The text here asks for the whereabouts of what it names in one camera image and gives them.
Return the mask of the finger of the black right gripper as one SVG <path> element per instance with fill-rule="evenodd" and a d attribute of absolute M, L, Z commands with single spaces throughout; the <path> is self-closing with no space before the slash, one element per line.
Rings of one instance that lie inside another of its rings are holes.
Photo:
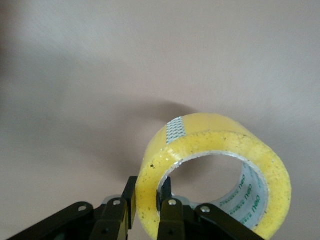
<path fill-rule="evenodd" d="M 223 212 L 203 203 L 192 209 L 172 195 L 171 179 L 160 189 L 158 240 L 261 240 L 262 237 Z"/>
<path fill-rule="evenodd" d="M 106 197 L 98 208 L 76 202 L 11 240 L 126 240 L 136 214 L 137 176 L 129 177 L 121 195 Z"/>

